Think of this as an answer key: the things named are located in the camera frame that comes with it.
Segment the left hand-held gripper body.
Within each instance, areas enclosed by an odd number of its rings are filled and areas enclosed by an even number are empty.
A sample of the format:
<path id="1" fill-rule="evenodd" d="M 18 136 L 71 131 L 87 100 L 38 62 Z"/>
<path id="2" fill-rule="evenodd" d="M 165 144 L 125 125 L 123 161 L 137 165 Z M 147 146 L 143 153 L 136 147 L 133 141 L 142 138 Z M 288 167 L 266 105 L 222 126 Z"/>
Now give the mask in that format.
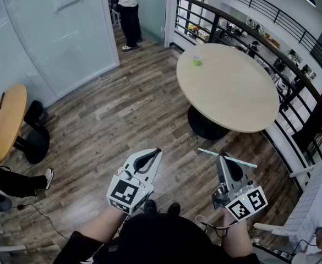
<path id="1" fill-rule="evenodd" d="M 110 206 L 132 215 L 153 192 L 152 184 L 121 167 L 113 176 L 106 197 Z"/>

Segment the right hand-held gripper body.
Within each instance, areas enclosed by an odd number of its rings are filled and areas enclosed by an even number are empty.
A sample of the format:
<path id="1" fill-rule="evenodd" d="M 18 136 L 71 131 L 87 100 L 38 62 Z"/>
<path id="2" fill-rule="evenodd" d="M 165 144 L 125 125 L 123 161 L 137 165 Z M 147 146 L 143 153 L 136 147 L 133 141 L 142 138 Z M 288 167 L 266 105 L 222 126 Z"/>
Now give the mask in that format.
<path id="1" fill-rule="evenodd" d="M 268 205 L 262 187 L 253 180 L 230 191 L 224 188 L 221 185 L 212 193 L 214 209 L 225 208 L 236 221 L 245 220 Z"/>

